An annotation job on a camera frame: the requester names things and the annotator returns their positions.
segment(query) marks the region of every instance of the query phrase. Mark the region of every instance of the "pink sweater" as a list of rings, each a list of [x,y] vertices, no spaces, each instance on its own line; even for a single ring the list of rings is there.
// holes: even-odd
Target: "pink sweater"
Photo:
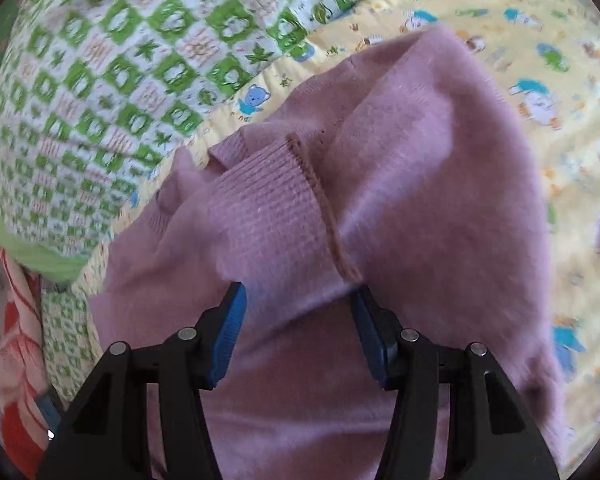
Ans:
[[[90,302],[102,345],[160,343],[241,281],[227,377],[203,394],[224,478],[372,479],[395,395],[371,378],[339,299],[365,282],[433,342],[484,342],[559,456],[548,235],[516,121],[443,27],[312,77],[211,148],[204,171],[178,150],[110,247]],[[443,405],[439,444],[445,424]]]

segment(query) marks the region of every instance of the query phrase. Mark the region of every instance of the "bed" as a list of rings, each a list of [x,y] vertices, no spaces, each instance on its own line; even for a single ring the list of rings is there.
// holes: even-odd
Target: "bed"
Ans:
[[[554,261],[555,351],[567,381],[560,475],[568,478],[600,438],[600,13],[590,0],[361,0],[257,70],[183,143],[202,166],[209,146],[265,118],[313,74],[433,22],[452,27],[488,67],[538,158]],[[108,246],[170,165],[166,153],[139,179],[70,290],[43,298],[46,370],[66,400],[102,353],[88,298],[102,289]]]

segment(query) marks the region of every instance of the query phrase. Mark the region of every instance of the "blue bear print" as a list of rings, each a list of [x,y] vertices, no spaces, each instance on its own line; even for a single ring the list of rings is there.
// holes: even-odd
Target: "blue bear print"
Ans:
[[[136,209],[138,207],[138,203],[140,202],[140,196],[138,195],[137,189],[135,189],[134,192],[131,194],[129,200],[131,200],[131,209]]]
[[[238,106],[243,114],[251,115],[254,112],[261,112],[262,108],[260,108],[258,105],[261,105],[270,97],[271,94],[264,88],[261,88],[257,85],[251,85],[247,91],[247,95],[244,97],[244,101],[242,99],[238,99]]]
[[[565,320],[554,326],[555,352],[567,381],[576,373],[573,353],[586,350],[576,335],[577,327],[576,320]]]

